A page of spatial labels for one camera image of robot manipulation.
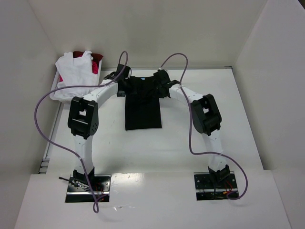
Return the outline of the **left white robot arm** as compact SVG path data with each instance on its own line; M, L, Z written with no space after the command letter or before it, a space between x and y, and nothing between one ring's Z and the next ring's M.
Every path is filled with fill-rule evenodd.
M116 71L107 75L99 87L83 97L76 96L71 100L68 128L73 135L75 152L79 159L73 170L73 181L85 189L95 181L92 140L99 127L98 110L119 92L121 85L130 76L130 67L118 64Z

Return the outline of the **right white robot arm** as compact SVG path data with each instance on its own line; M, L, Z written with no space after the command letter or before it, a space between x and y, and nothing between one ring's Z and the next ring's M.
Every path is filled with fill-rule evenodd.
M208 171L210 180L218 186L225 180L230 169L223 155L223 148L220 140L220 127L222 117L217 103L211 94L203 95L180 85L177 80L170 80L166 70L159 69L153 74L156 78L156 88L160 98L169 97L188 106L191 117L191 127L202 135L206 152L210 154Z

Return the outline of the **black t shirt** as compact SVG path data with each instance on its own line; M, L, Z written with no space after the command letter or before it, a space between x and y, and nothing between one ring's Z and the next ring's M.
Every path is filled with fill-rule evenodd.
M125 95L125 130L162 128L155 78L132 76Z

